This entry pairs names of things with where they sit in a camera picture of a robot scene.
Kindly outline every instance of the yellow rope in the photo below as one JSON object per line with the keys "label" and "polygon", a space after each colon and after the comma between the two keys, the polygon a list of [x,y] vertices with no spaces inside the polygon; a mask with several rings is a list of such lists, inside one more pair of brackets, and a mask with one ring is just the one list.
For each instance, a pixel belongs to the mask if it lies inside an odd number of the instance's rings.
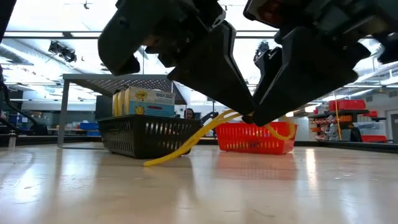
{"label": "yellow rope", "polygon": [[[209,130],[217,127],[218,125],[225,123],[227,121],[230,121],[233,118],[237,118],[240,117],[242,115],[236,113],[233,110],[228,110],[225,111],[224,113],[221,113],[220,115],[218,115],[213,121],[211,121],[210,123],[208,123],[206,126],[202,127],[201,129],[199,129],[199,131],[197,131],[192,137],[190,137],[190,139],[188,139],[179,149],[177,149],[176,151],[172,152],[169,155],[166,155],[164,157],[158,158],[158,159],[154,159],[151,161],[147,161],[144,163],[144,166],[149,167],[149,166],[154,166],[154,165],[158,165],[161,164],[163,162],[167,162],[169,160],[175,159],[177,157],[180,157],[181,155],[184,155],[185,153],[187,153],[196,143],[198,143],[198,141],[200,140],[200,138],[202,136],[204,136]],[[287,139],[291,139],[294,134],[295,134],[295,125],[293,123],[293,121],[291,119],[288,119],[286,117],[283,118],[284,120],[286,120],[289,124],[289,135],[288,136],[281,136],[279,133],[277,133],[273,127],[271,127],[270,124],[267,124],[266,127],[269,130],[269,132],[277,139],[280,140],[287,140]]]}
{"label": "yellow rope", "polygon": [[338,137],[341,141],[341,129],[340,129],[340,121],[338,119],[338,108],[337,108],[337,97],[335,92],[333,92],[333,95],[335,96],[335,105],[336,105],[336,120],[337,120],[337,131],[338,131]]}

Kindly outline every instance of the shelf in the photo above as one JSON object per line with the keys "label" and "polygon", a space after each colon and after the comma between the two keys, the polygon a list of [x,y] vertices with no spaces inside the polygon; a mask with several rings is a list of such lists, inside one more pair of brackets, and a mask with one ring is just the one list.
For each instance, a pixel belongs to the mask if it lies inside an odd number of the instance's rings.
{"label": "shelf", "polygon": [[176,105],[187,104],[178,85],[168,80],[167,75],[63,74],[63,79],[111,98],[115,90],[138,87],[173,92]]}
{"label": "shelf", "polygon": [[387,118],[371,118],[371,119],[372,121],[379,122],[379,121],[385,121]]}
{"label": "shelf", "polygon": [[[338,110],[338,115],[351,115],[351,114],[366,114],[369,113],[369,110]],[[315,114],[308,116],[308,118],[327,118],[330,115],[336,115],[336,111],[327,112],[324,114]]]}
{"label": "shelf", "polygon": [[[341,123],[352,123],[352,121],[340,121]],[[326,123],[311,123],[311,124],[337,124],[337,121],[333,121],[333,122],[326,122]]]}

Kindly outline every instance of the red basket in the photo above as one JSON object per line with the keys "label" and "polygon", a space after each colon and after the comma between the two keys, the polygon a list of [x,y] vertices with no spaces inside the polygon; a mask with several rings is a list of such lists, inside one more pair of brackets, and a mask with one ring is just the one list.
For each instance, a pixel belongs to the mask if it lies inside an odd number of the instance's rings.
{"label": "red basket", "polygon": [[363,142],[382,142],[382,143],[387,143],[388,142],[386,136],[370,135],[370,134],[362,135],[362,141]]}
{"label": "red basket", "polygon": [[364,114],[363,116],[368,116],[368,117],[371,117],[371,118],[377,118],[379,116],[379,114],[378,114],[377,111],[369,111],[369,113]]}
{"label": "red basket", "polygon": [[[271,122],[271,126],[282,136],[289,135],[286,122]],[[218,144],[223,151],[285,154],[293,150],[294,136],[289,140],[279,140],[271,135],[268,129],[246,123],[225,123],[216,128]]]}
{"label": "red basket", "polygon": [[[337,108],[339,110],[364,110],[366,104],[363,100],[338,100]],[[336,110],[336,103],[334,100],[329,101],[329,110]]]}

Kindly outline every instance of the box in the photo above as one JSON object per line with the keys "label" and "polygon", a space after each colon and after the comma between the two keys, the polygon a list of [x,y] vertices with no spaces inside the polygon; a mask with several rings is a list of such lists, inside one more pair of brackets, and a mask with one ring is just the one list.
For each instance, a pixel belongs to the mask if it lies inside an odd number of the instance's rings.
{"label": "box", "polygon": [[174,117],[174,93],[136,87],[124,93],[124,114]]}

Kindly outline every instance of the black basket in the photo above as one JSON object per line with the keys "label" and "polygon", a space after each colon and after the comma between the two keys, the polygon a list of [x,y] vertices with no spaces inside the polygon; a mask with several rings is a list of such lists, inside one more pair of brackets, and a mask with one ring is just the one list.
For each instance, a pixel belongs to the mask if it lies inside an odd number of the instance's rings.
{"label": "black basket", "polygon": [[137,159],[177,150],[200,129],[200,120],[126,115],[98,120],[105,149]]}

